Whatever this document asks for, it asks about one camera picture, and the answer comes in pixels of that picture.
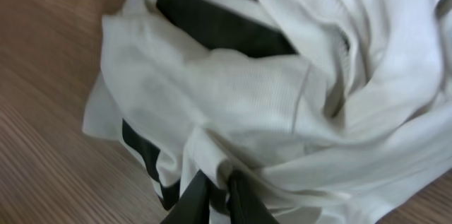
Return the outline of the white Puma t-shirt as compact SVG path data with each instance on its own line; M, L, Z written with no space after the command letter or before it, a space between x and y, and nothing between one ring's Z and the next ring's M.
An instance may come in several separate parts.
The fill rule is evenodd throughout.
M126 0L102 17L83 132L168 214L232 172L279 223L375 223L451 169L451 0Z

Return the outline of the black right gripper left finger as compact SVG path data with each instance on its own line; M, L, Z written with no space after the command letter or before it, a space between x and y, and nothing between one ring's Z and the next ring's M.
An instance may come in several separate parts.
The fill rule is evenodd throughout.
M199 170L160 224L209 224L209 205L210 180Z

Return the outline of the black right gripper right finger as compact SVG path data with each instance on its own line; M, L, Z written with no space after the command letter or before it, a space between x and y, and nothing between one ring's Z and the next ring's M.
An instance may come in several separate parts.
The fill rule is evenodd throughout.
M235 170L231 173L228 188L230 197L227 207L231 224L279 224L251 190L242 172Z

